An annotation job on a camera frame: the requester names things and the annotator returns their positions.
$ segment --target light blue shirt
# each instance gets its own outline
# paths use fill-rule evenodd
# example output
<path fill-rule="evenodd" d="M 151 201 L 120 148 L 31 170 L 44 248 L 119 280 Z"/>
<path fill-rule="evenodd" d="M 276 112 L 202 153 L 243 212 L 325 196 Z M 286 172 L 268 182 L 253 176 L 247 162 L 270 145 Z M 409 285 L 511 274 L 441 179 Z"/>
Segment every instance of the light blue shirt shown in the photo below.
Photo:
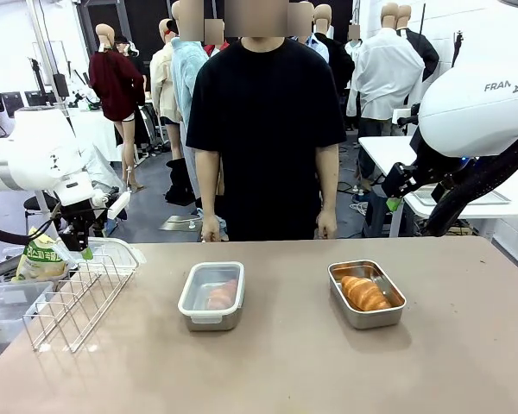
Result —
<path fill-rule="evenodd" d="M 173 77 L 174 98 L 182 114 L 182 121 L 188 130 L 190 109 L 192 108 L 193 87 L 196 84 L 199 69 L 209 59 L 198 41 L 181 41 L 175 37 L 171 75 Z"/>
<path fill-rule="evenodd" d="M 328 53 L 328 47 L 319 41 L 314 34 L 307 37 L 305 46 L 310 47 L 316 53 L 323 57 L 326 63 L 330 63 L 330 54 Z"/>

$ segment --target table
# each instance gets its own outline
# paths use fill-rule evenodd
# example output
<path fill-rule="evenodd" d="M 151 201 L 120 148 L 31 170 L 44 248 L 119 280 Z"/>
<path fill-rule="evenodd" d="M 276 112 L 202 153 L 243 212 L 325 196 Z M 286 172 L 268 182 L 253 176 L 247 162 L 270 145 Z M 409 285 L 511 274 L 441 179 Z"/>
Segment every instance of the table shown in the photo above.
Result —
<path fill-rule="evenodd" d="M 410 147 L 411 136 L 369 136 L 359 138 L 359 143 L 370 155 L 384 175 L 388 175 L 396 162 L 410 165 L 416 160 L 416 153 Z M 496 188 L 504 197 L 510 200 L 509 204 L 500 205 L 468 205 L 459 218 L 466 220 L 482 219 L 480 234 L 488 239 L 493 237 L 496 221 L 499 218 L 518 217 L 518 171 L 506 182 Z M 433 207 L 426 206 L 414 194 L 407 194 L 405 201 L 417 216 L 428 218 Z M 399 226 L 403 212 L 403 203 L 394 212 L 390 237 L 399 236 Z"/>
<path fill-rule="evenodd" d="M 85 348 L 6 349 L 0 414 L 518 414 L 518 268 L 481 237 L 136 247 L 148 263 Z M 326 268 L 360 259 L 407 297 L 400 324 L 344 320 Z M 190 333 L 178 312 L 207 260 L 245 266 L 231 332 Z"/>
<path fill-rule="evenodd" d="M 69 109 L 78 140 L 89 141 L 109 162 L 121 162 L 121 147 L 115 140 L 115 126 L 101 110 Z"/>

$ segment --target robotic arm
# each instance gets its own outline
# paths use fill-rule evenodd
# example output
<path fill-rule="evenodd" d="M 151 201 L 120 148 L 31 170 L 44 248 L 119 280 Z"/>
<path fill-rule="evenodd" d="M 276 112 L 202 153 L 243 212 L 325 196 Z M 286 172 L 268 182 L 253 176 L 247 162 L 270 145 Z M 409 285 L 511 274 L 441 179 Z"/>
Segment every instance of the robotic arm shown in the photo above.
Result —
<path fill-rule="evenodd" d="M 382 184 L 403 198 L 439 183 L 426 235 L 442 236 L 471 201 L 518 170 L 518 64 L 454 67 L 426 92 L 411 141 L 417 159 L 397 163 Z"/>
<path fill-rule="evenodd" d="M 118 189 L 106 194 L 92 187 L 73 130 L 52 107 L 18 110 L 13 134 L 0 140 L 0 191 L 11 190 L 53 191 L 68 223 L 60 238 L 72 251 L 84 250 L 90 229 L 115 218 L 130 200 L 128 192 L 119 197 Z M 0 240 L 28 244 L 31 237 L 0 230 Z"/>

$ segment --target white jacket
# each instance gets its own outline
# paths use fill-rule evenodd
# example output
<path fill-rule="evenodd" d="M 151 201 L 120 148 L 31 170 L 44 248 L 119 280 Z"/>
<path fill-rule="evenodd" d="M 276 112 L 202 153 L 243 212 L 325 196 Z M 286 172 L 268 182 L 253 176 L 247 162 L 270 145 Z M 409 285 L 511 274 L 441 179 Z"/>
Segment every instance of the white jacket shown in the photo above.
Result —
<path fill-rule="evenodd" d="M 150 88 L 154 109 L 159 110 L 160 116 L 166 116 L 173 122 L 180 122 L 179 108 L 174 98 L 173 77 L 171 75 L 171 61 L 173 59 L 173 45 L 166 43 L 162 50 L 156 52 L 149 63 Z"/>
<path fill-rule="evenodd" d="M 407 95 L 421 85 L 424 62 L 410 42 L 383 28 L 358 49 L 347 103 L 347 116 L 357 114 L 361 93 L 363 118 L 387 120 L 402 108 Z"/>

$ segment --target stainless steel container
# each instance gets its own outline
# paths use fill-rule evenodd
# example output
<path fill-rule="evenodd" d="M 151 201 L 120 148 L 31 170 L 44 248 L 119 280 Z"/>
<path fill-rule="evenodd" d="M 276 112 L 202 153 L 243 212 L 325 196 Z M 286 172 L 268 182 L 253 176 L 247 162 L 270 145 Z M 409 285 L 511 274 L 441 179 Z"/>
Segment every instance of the stainless steel container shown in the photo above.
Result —
<path fill-rule="evenodd" d="M 330 275 L 332 295 L 338 301 L 347 321 L 353 328 L 380 328 L 395 325 L 401 320 L 401 314 L 407 300 L 388 275 L 374 261 L 358 260 L 335 263 L 328 267 L 328 274 Z M 392 308 L 372 312 L 363 312 L 356 308 L 342 292 L 341 279 L 345 276 L 371 279 L 378 285 L 383 295 L 391 303 Z"/>
<path fill-rule="evenodd" d="M 237 281 L 237 292 L 232 306 L 222 310 L 209 310 L 208 302 L 212 291 L 232 280 Z M 194 266 L 179 301 L 179 311 L 186 319 L 188 329 L 234 329 L 242 314 L 244 287 L 242 263 L 215 262 Z"/>

